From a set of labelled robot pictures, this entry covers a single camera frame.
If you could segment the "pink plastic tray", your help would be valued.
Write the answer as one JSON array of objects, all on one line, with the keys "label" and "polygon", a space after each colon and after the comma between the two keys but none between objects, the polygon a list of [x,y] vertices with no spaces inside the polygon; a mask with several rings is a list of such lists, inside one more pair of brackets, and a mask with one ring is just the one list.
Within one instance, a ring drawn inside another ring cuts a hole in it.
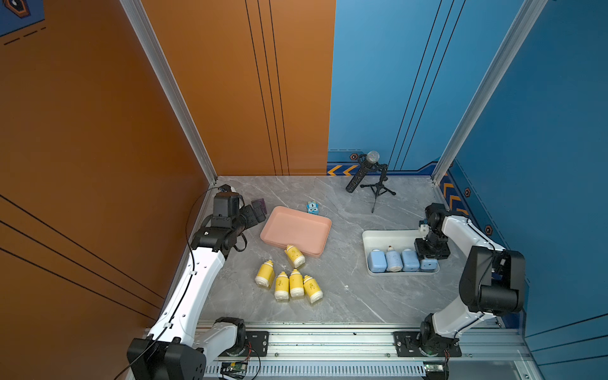
[{"label": "pink plastic tray", "polygon": [[320,257],[331,231],[332,221],[288,207],[277,206],[261,231],[261,240],[271,246],[286,249],[297,247],[304,255]]}]

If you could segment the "blue sharpener with red cap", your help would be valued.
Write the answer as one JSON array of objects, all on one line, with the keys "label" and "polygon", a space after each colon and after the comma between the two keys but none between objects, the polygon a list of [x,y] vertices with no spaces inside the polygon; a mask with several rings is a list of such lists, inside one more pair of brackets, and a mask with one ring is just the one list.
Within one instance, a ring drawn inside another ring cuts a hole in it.
[{"label": "blue sharpener with red cap", "polygon": [[388,246],[385,253],[386,257],[386,271],[387,272],[401,272],[403,269],[403,261],[401,254],[392,247]]}]

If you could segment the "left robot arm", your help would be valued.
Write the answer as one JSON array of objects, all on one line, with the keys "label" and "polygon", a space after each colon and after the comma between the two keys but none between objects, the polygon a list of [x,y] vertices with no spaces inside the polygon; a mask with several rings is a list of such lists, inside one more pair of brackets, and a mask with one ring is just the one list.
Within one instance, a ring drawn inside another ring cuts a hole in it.
[{"label": "left robot arm", "polygon": [[207,364],[223,354],[237,356],[246,349],[245,323],[222,317],[195,343],[198,321],[215,278],[238,239],[263,223],[263,199],[247,204],[231,186],[217,188],[213,212],[199,230],[187,237],[188,262],[158,321],[127,351],[128,371],[136,379],[201,379]]}]

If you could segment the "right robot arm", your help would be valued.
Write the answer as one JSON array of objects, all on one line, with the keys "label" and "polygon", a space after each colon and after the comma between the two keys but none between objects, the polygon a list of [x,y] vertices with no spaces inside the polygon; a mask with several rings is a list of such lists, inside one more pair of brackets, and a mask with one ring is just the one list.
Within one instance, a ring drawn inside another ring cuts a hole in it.
[{"label": "right robot arm", "polygon": [[443,204],[427,206],[421,226],[427,226],[428,232],[415,240],[419,257],[446,259],[449,242],[466,255],[459,295],[421,323],[421,352],[443,356],[456,348],[462,334],[479,323],[523,309],[526,261],[522,253],[494,242],[465,215],[449,212]]}]

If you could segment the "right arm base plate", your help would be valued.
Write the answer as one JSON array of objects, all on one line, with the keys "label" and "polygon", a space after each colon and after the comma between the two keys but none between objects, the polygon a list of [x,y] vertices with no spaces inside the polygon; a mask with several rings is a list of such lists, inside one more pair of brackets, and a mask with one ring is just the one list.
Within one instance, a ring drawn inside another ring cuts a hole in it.
[{"label": "right arm base plate", "polygon": [[398,357],[462,357],[459,339],[431,336],[421,337],[420,332],[396,331],[393,333]]}]

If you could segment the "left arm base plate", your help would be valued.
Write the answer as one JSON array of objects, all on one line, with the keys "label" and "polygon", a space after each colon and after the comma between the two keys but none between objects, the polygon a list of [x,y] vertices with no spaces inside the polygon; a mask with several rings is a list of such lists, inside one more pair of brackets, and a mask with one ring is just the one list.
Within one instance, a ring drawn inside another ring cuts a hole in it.
[{"label": "left arm base plate", "polygon": [[230,348],[222,353],[222,356],[244,357],[255,352],[260,357],[266,357],[269,348],[269,331],[246,331],[245,340],[242,344],[237,343],[235,348]]}]

